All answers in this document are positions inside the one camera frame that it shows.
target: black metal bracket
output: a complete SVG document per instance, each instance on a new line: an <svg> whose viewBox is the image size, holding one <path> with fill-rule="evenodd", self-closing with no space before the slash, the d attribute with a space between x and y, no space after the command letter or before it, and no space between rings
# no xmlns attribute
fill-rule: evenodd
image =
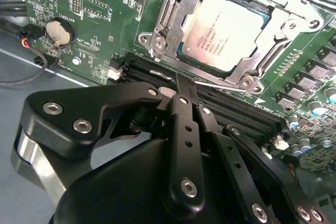
<svg viewBox="0 0 336 224"><path fill-rule="evenodd" d="M222 132L213 113L199 104L195 83L181 76L175 81L177 94L171 99L148 83L30 95L14 145L14 167L47 190L57 203L78 178L85 182L100 176L89 165L95 147L108 143L110 136L128 137L147 131L153 139L162 139L146 148L166 149L166 187L161 203L175 220L196 220L211 212L221 215L217 201L207 202L206 192L211 188L209 182L205 186L208 178L203 174L209 174L208 164L213 162L220 168L222 180L218 184L227 186L222 196L233 195L230 214L236 223L274 223L274 215L282 223L328 223L289 175L283 174L242 131L228 125ZM112 120L108 130L103 126L107 119ZM211 155L205 168L207 150ZM36 160L44 162L49 177L39 170ZM56 184L50 183L51 177ZM266 187L268 198L259 182Z"/></svg>
<svg viewBox="0 0 336 224"><path fill-rule="evenodd" d="M281 223L328 223L326 216L294 180L285 174L242 131L228 125L225 131L235 142L255 182L271 197L268 204Z"/></svg>

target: black dimm slot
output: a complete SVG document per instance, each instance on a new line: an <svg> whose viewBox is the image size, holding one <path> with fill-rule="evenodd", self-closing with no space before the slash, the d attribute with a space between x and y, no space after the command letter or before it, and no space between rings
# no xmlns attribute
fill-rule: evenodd
<svg viewBox="0 0 336 224"><path fill-rule="evenodd" d="M175 76L175 72L155 62L135 57L124 68L127 74L120 80L121 83L146 81L157 88L176 88L174 82L150 73L151 70L154 70L170 77ZM284 119L256 108L232 95L204 86L197 86L196 91L200 102L214 113L219 125L233 124L237 126L258 145L268 143L272 137L287 129Z"/></svg>
<svg viewBox="0 0 336 224"><path fill-rule="evenodd" d="M267 131L269 127L265 125L265 123L262 123L262 121L258 118L251 118L251 117L246 117L243 116L236 111L231 110L230 108L225 108L224 106L219 106L217 104L214 104L212 102L208 102L208 100L205 100L203 98L199 98L200 101L202 101L204 104L206 104L206 107L209 108L211 111L216 111L216 114L221 115L221 116L227 116L230 114L230 118L232 118L232 121L237 123L248 123L252 127L259 128L263 131Z"/></svg>

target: green circuit board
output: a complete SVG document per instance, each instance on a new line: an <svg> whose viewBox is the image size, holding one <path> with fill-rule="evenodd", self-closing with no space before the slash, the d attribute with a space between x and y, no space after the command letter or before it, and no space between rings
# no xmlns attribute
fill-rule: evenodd
<svg viewBox="0 0 336 224"><path fill-rule="evenodd" d="M69 21L76 31L75 42L61 50L52 46L47 37L33 41L32 46L59 58L62 68L94 82L106 84L110 59L114 54L123 57L132 52L150 59L147 50L138 42L138 34L153 31L162 2L163 0L27 0L31 23L46 26L52 18L60 17ZM324 27L316 33L301 34L295 39L263 77L265 90L262 94L230 93L280 117L286 118L294 113L305 119L305 124L302 123L301 128L295 130L295 135L297 138L308 137L311 141L312 151L302 155L300 161L302 168L312 171L325 170L326 164L336 159L333 147L322 147L322 141L336 142L336 105L329 103L323 93L326 87L334 85L333 74L321 79L320 85L291 110L280 106L276 96L300 71L305 71L308 61L319 60L318 53L322 48L333 48L330 40L336 35L335 13L316 8L324 17ZM74 65L73 57L80 58L81 64ZM308 103L313 99L320 100L326 108L323 116L311 114ZM290 148L280 155L284 153L291 153Z"/></svg>

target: capacitor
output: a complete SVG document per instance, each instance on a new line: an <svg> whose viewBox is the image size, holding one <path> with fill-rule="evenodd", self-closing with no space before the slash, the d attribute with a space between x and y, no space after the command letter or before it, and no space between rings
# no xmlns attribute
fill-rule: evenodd
<svg viewBox="0 0 336 224"><path fill-rule="evenodd" d="M332 147L332 142L331 142L330 140L324 140L324 141L322 142L322 146L323 146L324 148L330 148L330 147Z"/></svg>
<svg viewBox="0 0 336 224"><path fill-rule="evenodd" d="M298 129L300 127L300 124L298 122L298 116L297 115L289 115L287 117L288 119L288 125L289 127L291 127L292 129Z"/></svg>
<svg viewBox="0 0 336 224"><path fill-rule="evenodd" d="M307 152L309 150L311 150L311 146L310 146L310 141L307 138L303 138L299 140L299 145L301 148L302 152Z"/></svg>
<svg viewBox="0 0 336 224"><path fill-rule="evenodd" d="M336 103L336 87L326 88L324 94L328 98L329 102Z"/></svg>
<svg viewBox="0 0 336 224"><path fill-rule="evenodd" d="M325 113L325 109L320 101L312 101L308 104L308 107L311 110L311 113L315 116L320 116Z"/></svg>
<svg viewBox="0 0 336 224"><path fill-rule="evenodd" d="M292 153L294 157L299 157L303 154L303 151L301 150L300 145L294 144L292 145Z"/></svg>

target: hole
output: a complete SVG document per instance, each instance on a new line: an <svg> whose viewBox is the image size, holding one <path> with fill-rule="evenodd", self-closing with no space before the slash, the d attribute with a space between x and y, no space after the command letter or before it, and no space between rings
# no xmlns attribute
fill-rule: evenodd
<svg viewBox="0 0 336 224"><path fill-rule="evenodd" d="M78 127L79 127L79 128L82 128L82 129L86 129L86 128L87 128L87 125L86 125L86 123L79 123L79 124L78 124Z"/></svg>
<svg viewBox="0 0 336 224"><path fill-rule="evenodd" d="M56 105L49 105L48 106L48 110L50 110L50 111L57 111L58 110L58 107L56 106Z"/></svg>
<svg viewBox="0 0 336 224"><path fill-rule="evenodd" d="M193 130L189 127L189 126L186 126L185 129L189 132L192 132Z"/></svg>
<svg viewBox="0 0 336 224"><path fill-rule="evenodd" d="M188 191L192 191L193 190L193 187L189 183L185 184L185 188L187 188Z"/></svg>
<svg viewBox="0 0 336 224"><path fill-rule="evenodd" d="M237 163L237 162L235 162L235 166L238 168L238 169L240 169L242 166L240 165L240 163Z"/></svg>
<svg viewBox="0 0 336 224"><path fill-rule="evenodd" d="M255 88L253 89L253 91L258 93L258 92L261 91L261 87L255 87Z"/></svg>
<svg viewBox="0 0 336 224"><path fill-rule="evenodd" d="M310 29L315 29L320 25L320 22L318 20L313 20L312 22L309 23L309 28Z"/></svg>
<svg viewBox="0 0 336 224"><path fill-rule="evenodd" d="M257 208L257 214L259 217L263 217L264 214L262 213L261 209L260 208Z"/></svg>
<svg viewBox="0 0 336 224"><path fill-rule="evenodd" d="M308 216L309 216L309 215L307 214L307 212L304 211L304 210L301 210L301 213L302 213L302 215L305 216L305 217L308 217Z"/></svg>
<svg viewBox="0 0 336 224"><path fill-rule="evenodd" d="M193 147L193 144L190 141L185 141L185 145L189 148Z"/></svg>

